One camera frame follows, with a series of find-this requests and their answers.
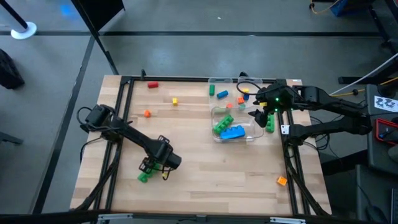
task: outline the orange cube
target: orange cube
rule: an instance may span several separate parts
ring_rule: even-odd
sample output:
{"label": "orange cube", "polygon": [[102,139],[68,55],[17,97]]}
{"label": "orange cube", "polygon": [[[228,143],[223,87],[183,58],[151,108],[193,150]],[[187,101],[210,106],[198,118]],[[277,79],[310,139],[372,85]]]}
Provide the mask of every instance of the orange cube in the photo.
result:
{"label": "orange cube", "polygon": [[244,103],[243,97],[238,97],[238,104]]}
{"label": "orange cube", "polygon": [[280,176],[279,178],[278,178],[278,184],[280,184],[280,185],[282,185],[282,186],[285,186],[286,185],[286,183],[287,183],[287,179],[285,178],[285,177],[282,177],[282,176]]}
{"label": "orange cube", "polygon": [[150,118],[150,110],[145,110],[145,111],[144,111],[144,116],[145,116],[146,118]]}

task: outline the blue toy block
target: blue toy block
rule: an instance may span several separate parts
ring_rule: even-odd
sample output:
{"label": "blue toy block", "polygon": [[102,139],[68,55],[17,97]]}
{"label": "blue toy block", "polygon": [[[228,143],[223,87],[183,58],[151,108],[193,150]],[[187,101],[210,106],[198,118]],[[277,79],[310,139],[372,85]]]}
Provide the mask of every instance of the blue toy block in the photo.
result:
{"label": "blue toy block", "polygon": [[217,98],[218,98],[218,99],[224,98],[224,97],[226,97],[226,96],[228,96],[228,91],[226,91],[226,90],[224,90],[224,91],[222,91],[221,93],[218,93],[218,94],[217,94]]}
{"label": "blue toy block", "polygon": [[245,135],[244,129],[241,125],[234,126],[231,128],[228,128],[224,131],[221,132],[220,138],[221,139],[234,139],[234,138],[239,138],[243,137]]}

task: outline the concrete floor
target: concrete floor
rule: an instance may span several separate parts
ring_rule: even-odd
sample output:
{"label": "concrete floor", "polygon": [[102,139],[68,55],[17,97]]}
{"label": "concrete floor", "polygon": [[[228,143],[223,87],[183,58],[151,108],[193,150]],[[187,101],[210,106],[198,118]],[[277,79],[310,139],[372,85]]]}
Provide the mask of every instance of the concrete floor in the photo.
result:
{"label": "concrete floor", "polygon": [[[88,30],[67,0],[9,4],[40,31]],[[124,4],[126,12],[120,12],[102,31],[377,31],[367,12],[348,17],[335,17],[329,11],[314,15],[307,0],[135,0]],[[317,9],[327,5],[317,4]],[[387,29],[396,30],[398,24],[384,1],[376,1],[374,7]],[[18,90],[0,88],[0,130],[24,139],[21,146],[0,147],[0,213],[31,211],[89,38],[36,36],[16,41],[0,36],[1,48],[25,79],[25,86]],[[245,71],[259,78],[299,78],[327,92],[341,87],[337,77],[363,76],[391,56],[380,48],[377,37],[108,36],[101,40],[123,75],[139,75],[142,68],[158,76],[236,77]],[[75,111],[93,106],[103,76],[112,74],[97,44],[89,54]],[[363,96],[349,100],[359,102]],[[312,115],[324,121],[334,117],[325,112]],[[79,150],[86,137],[74,112],[44,212],[69,209]],[[337,146],[337,138],[347,144]],[[363,149],[366,142],[359,136],[333,134],[331,145],[339,156],[345,156]]]}

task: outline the wooden tabletop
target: wooden tabletop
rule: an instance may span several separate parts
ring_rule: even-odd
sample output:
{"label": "wooden tabletop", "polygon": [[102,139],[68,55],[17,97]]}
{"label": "wooden tabletop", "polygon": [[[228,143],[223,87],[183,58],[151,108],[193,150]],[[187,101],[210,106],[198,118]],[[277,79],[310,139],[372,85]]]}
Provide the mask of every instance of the wooden tabletop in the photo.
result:
{"label": "wooden tabletop", "polygon": [[[114,106],[121,76],[107,75],[98,104]],[[300,80],[287,80],[301,85]],[[122,100],[121,114],[126,100]],[[178,98],[178,106],[172,98]],[[144,110],[152,117],[145,118]],[[309,125],[308,111],[293,111],[297,124]],[[208,84],[202,82],[159,82],[148,89],[146,82],[134,82],[129,110],[132,127],[157,138],[170,139],[182,163],[167,181],[157,173],[145,184],[137,180],[144,150],[125,140],[114,191],[112,211],[214,215],[291,215],[288,186],[277,184],[286,177],[277,118],[275,132],[264,133],[252,142],[220,143],[213,139]],[[99,133],[90,133],[88,141]],[[105,140],[85,148],[71,208],[79,206],[97,184],[106,147]],[[324,210],[331,213],[318,152],[300,146],[306,186]],[[295,185],[298,209],[303,213],[299,188]],[[108,185],[100,208],[104,208]]]}

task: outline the white base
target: white base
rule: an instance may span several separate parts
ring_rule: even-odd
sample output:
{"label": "white base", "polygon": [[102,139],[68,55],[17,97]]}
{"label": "white base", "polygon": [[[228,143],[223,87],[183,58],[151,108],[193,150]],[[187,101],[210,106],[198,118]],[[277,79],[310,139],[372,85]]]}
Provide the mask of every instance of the white base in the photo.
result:
{"label": "white base", "polygon": [[32,37],[36,31],[37,31],[37,26],[33,22],[26,22],[27,24],[27,29],[23,33],[19,33],[15,30],[11,31],[11,37],[17,39],[17,40],[23,40],[29,37]]}

